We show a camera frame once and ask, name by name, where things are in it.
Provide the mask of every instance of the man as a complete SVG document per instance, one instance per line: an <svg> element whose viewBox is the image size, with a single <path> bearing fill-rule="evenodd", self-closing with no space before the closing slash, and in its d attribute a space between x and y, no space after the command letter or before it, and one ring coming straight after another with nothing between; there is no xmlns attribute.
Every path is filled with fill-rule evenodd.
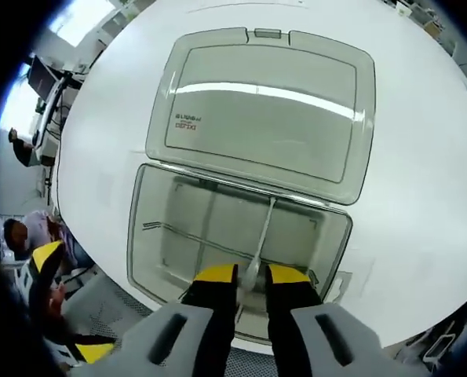
<svg viewBox="0 0 467 377"><path fill-rule="evenodd" d="M15 153L16 159L25 167L35 167L37 165L52 167L55 163L55 159L48 156L42 156L40 161L36 156L35 147L19 139L16 130L13 128L8 132L8 141L13 144L13 153Z"/></svg>
<svg viewBox="0 0 467 377"><path fill-rule="evenodd" d="M6 246L15 253L16 260L31 257L34 249L50 242L63 240L66 247L68 269L89 268L92 259L73 237L66 225L54 221L46 211L35 210L22 222L8 219L3 225Z"/></svg>
<svg viewBox="0 0 467 377"><path fill-rule="evenodd" d="M62 317L62 304L66 297L66 287L60 283L58 287L50 288L43 302L44 313L40 316L38 326L46 328L47 338L54 342L64 339L67 334L71 334L69 326L64 317Z"/></svg>

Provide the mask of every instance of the white wall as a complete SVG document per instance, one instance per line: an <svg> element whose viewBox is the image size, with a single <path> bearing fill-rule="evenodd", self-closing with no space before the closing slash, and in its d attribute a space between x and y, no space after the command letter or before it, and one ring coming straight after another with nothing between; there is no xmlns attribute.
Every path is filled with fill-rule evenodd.
<svg viewBox="0 0 467 377"><path fill-rule="evenodd" d="M75 59L75 48L45 27L35 41L33 51L47 64L61 68L64 62Z"/></svg>
<svg viewBox="0 0 467 377"><path fill-rule="evenodd" d="M0 130L0 214L25 215L46 209L46 199L36 190L42 171L43 167L24 167L8 142L8 131Z"/></svg>
<svg viewBox="0 0 467 377"><path fill-rule="evenodd" d="M121 8L123 4L119 0L108 0L116 9Z"/></svg>

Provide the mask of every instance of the white table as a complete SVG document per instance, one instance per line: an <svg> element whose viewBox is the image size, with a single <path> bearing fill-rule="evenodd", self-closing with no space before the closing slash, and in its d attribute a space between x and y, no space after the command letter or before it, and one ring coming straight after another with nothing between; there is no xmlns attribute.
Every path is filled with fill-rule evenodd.
<svg viewBox="0 0 467 377"><path fill-rule="evenodd" d="M467 300L467 90L458 66L420 27L378 2L261 2L210 7L221 3L159 0L114 40L86 78L64 129L54 174L62 216L110 278L157 309L127 280L127 226L173 42L241 25L348 43L374 59L377 113L362 195L343 207L354 228L339 267L353 274L341 304L383 346L401 342ZM234 346L270 352L238 339Z"/></svg>

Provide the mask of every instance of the cable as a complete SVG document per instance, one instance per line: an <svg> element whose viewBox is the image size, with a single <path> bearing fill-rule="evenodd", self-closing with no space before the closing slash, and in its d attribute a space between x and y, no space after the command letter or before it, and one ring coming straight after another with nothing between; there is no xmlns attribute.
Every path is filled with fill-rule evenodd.
<svg viewBox="0 0 467 377"><path fill-rule="evenodd" d="M62 129L64 128L64 125L65 125L64 114L62 113L63 108L67 109L67 115L69 115L69 111L71 110L71 106L67 106L67 105L64 104L64 96L60 97L60 107L59 107L59 110L60 110L60 125L59 125L60 132L62 132Z"/></svg>
<svg viewBox="0 0 467 377"><path fill-rule="evenodd" d="M60 119L62 119L62 107L63 107L63 98L60 98ZM60 152L62 151L62 138L59 141L59 150L57 151L57 170L56 170L56 177L55 177L55 194L56 194L56 205L57 210L59 211L60 216L62 217L62 212L60 211L60 204L59 204L59 169L60 169Z"/></svg>
<svg viewBox="0 0 467 377"><path fill-rule="evenodd" d="M46 132L48 132L55 140L60 142L60 136L57 136L54 132L52 132L48 128L46 129Z"/></svg>
<svg viewBox="0 0 467 377"><path fill-rule="evenodd" d="M79 75L79 76L87 76L88 75L88 72L87 73L80 73L80 72L77 72L77 71L69 71L70 73L72 73L73 75Z"/></svg>
<svg viewBox="0 0 467 377"><path fill-rule="evenodd" d="M95 264L93 264L93 265L91 265L90 267L86 268L84 271L81 271L78 275L74 275L73 277L70 277L69 279L64 280L64 281L62 282L62 284L69 283L70 281L79 278L79 277L80 277L81 275L83 275L84 273L89 272L94 266L95 266Z"/></svg>

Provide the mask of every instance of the chair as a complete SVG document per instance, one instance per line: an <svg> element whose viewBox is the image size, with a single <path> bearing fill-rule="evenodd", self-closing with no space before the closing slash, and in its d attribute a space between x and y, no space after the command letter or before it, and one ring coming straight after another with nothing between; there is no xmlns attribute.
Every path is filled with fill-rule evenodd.
<svg viewBox="0 0 467 377"><path fill-rule="evenodd" d="M31 321L41 330L56 361L70 366L92 364L113 350L115 339L75 334L65 320L51 318L46 312L49 290L64 253L62 241L37 248L22 267L17 286Z"/></svg>

